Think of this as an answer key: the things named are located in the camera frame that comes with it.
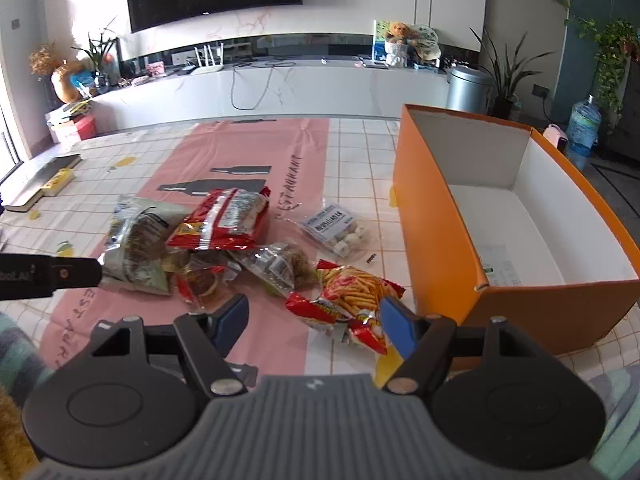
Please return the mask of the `clear green snack bag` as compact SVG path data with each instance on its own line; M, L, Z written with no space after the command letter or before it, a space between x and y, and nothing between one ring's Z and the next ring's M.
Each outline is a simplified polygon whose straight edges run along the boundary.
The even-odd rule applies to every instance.
M182 205L119 196L100 259L106 278L129 290L168 296L166 242L188 213Z

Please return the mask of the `red Mimi fries snack bag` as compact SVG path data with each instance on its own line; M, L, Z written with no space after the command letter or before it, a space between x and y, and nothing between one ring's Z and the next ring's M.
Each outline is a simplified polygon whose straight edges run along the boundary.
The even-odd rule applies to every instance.
M285 307L308 326L341 341L359 344L380 356L387 338L380 320L385 298L401 299L405 289L356 266L320 260L316 265L320 294L314 299L291 292Z

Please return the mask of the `clear red dried fruit packet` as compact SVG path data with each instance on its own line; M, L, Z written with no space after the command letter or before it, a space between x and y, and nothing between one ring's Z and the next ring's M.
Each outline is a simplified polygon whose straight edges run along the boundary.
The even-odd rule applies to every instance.
M242 268L226 252L200 250L191 252L183 266L174 273L174 284L181 298L193 309L206 309Z

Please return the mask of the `black book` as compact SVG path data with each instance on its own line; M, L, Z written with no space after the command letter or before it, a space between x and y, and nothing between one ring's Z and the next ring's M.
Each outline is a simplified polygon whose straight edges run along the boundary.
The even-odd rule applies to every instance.
M29 211L43 196L43 187L60 170L70 169L82 161L81 154L70 154L52 158L42 166L29 180L25 187L12 200L2 197L1 206L12 212Z

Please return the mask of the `yellow small box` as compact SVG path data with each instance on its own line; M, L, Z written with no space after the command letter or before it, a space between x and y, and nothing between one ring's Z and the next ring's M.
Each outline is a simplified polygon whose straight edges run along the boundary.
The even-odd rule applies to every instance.
M53 197L60 194L75 179L73 168L62 168L40 188L44 196Z

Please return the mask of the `clear brown snack packet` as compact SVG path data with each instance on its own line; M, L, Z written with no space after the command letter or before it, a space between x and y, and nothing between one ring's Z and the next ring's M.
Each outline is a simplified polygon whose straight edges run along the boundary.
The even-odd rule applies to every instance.
M317 274L306 252L294 242L275 242L243 250L232 250L229 255L270 292L287 297L317 285Z

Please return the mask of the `red white snack bag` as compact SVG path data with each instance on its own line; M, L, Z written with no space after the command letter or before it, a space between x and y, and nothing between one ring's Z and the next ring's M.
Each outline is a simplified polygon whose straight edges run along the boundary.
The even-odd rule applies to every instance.
M243 250L257 245L269 209L270 189L215 188L168 237L186 250Z

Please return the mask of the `orange cardboard box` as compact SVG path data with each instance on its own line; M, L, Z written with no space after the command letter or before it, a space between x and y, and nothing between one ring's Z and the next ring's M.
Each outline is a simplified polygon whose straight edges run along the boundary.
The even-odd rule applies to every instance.
M535 129L407 105L393 190L420 313L502 315L588 378L638 363L638 246Z

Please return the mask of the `clear marshmallow snack box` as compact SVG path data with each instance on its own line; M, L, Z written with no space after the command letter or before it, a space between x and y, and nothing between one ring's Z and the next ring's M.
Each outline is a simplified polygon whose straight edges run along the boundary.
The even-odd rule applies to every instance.
M328 203L297 225L328 252L343 259L363 248L370 238L367 226L338 203Z

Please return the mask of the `red storage box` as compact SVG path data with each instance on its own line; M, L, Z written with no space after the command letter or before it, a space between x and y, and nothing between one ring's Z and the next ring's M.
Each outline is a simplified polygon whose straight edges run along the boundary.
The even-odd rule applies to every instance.
M92 115L74 117L72 124L80 140L88 140L96 136L96 121Z

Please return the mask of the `pink checked tablecloth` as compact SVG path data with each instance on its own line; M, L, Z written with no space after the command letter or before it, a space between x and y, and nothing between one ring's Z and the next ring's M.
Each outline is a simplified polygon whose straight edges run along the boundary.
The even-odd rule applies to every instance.
M639 359L639 251L535 130L408 106L399 122L212 122L94 139L72 180L4 214L9 252L98 258L96 287L6 301L10 370L58 368L94 326L167 323L237 292L248 378L369 373L402 342L385 294L464 326L508 316L584 377Z

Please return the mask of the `orange vase dried flowers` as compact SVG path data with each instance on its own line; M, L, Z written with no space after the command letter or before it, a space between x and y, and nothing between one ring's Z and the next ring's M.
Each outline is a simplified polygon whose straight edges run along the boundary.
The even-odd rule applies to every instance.
M56 96L65 104L81 100L81 94L72 83L72 76L82 73L85 63L66 61L58 54L55 44L42 44L28 57L34 75L48 77Z

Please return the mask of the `green plant glass vase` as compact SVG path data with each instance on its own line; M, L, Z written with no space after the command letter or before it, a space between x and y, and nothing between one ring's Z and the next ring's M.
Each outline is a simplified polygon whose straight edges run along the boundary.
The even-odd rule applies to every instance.
M93 74L94 85L96 91L99 94L103 94L110 90L111 81L110 76L106 71L105 65L108 64L107 55L110 54L112 47L117 42L115 36L111 36L112 30L108 27L103 27L99 33L99 36L92 38L90 34L87 35L87 45L73 46L72 49L78 52L85 53L88 58Z

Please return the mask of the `white TV cabinet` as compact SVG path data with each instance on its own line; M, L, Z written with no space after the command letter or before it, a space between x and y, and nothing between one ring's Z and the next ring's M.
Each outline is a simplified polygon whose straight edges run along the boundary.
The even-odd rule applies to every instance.
M429 70L287 58L154 79L98 96L90 112L99 132L242 116L397 119L405 104L444 107L448 89L447 78Z

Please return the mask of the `pink small heater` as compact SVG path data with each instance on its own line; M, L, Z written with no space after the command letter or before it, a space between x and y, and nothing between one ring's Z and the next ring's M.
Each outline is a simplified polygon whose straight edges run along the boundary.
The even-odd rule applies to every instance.
M564 154L568 148L568 136L555 124L548 125L542 136L551 143L560 153Z

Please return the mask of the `white wifi router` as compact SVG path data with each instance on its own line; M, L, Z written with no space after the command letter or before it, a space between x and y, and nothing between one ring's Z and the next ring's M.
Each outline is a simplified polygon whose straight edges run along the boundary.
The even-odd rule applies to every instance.
M196 67L192 70L194 75L218 73L224 69L224 45L212 47L204 44L203 47L194 49Z

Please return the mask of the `potted long leaf plant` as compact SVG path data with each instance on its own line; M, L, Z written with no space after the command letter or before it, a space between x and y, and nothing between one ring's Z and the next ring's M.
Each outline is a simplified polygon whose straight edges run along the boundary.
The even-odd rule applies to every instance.
M528 66L537 60L548 58L553 54L553 51L546 51L537 55L522 55L524 42L527 38L527 32L524 32L512 51L505 44L503 54L500 54L486 27L483 28L481 35L472 28L471 32L489 60L489 67L484 67L484 71L491 76L495 90L489 107L489 115L509 120L518 100L515 97L515 92L520 82L526 78L541 74L541 70L530 70Z

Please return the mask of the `silver trash can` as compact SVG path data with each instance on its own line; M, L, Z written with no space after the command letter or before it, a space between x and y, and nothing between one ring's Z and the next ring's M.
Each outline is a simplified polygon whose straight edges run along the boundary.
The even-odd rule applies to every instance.
M486 115L494 81L484 70L454 66L448 70L448 110Z

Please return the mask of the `blue water jug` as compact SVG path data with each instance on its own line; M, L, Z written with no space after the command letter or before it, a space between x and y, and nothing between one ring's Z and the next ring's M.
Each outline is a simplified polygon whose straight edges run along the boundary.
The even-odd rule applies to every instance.
M592 94L573 106L566 133L567 156L580 171L589 162L593 145L598 140L601 122L602 116Z

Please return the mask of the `teddy bear in white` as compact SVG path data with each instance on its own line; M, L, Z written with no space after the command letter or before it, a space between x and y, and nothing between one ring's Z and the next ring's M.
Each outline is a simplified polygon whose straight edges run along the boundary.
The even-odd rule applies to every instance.
M390 22L385 34L385 63L390 67L405 68L409 58L409 44L414 30L404 22Z

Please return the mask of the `hanging green vine plant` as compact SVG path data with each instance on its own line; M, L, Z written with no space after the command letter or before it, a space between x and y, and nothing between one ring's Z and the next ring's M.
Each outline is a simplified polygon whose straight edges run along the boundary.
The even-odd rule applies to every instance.
M551 0L562 10L563 45L554 87L532 95L545 110L566 112L588 93L616 114L622 109L628 65L639 57L639 0Z

